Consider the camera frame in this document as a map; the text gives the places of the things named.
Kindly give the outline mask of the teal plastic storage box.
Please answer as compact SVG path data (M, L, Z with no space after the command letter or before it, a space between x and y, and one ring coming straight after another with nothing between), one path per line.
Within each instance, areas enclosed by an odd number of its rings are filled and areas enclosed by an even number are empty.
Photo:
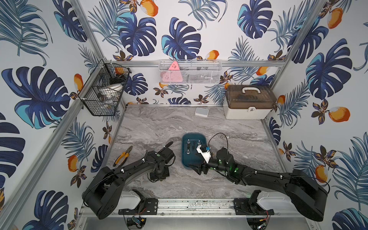
M182 165L184 168L191 170L190 164L201 164L204 159L201 154L196 150L198 140L201 144L206 144L206 138L200 133L186 133L182 137Z

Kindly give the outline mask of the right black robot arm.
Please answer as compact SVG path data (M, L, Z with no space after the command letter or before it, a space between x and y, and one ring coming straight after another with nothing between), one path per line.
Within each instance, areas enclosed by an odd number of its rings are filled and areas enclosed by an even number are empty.
M324 220L328 191L317 183L316 178L301 170L277 173L254 169L237 163L226 148L219 150L215 158L203 159L200 163L189 164L189 167L197 174L206 174L212 169L234 184L263 187L283 193L304 217L318 222Z

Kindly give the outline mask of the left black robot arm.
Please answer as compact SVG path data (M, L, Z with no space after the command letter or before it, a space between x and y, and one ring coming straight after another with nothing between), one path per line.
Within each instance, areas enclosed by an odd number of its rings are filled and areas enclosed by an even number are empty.
M175 160L170 148L149 151L141 160L115 169L102 168L85 192L82 199L98 219L105 219L118 207L124 186L148 175L151 182L162 181L170 176L169 162Z

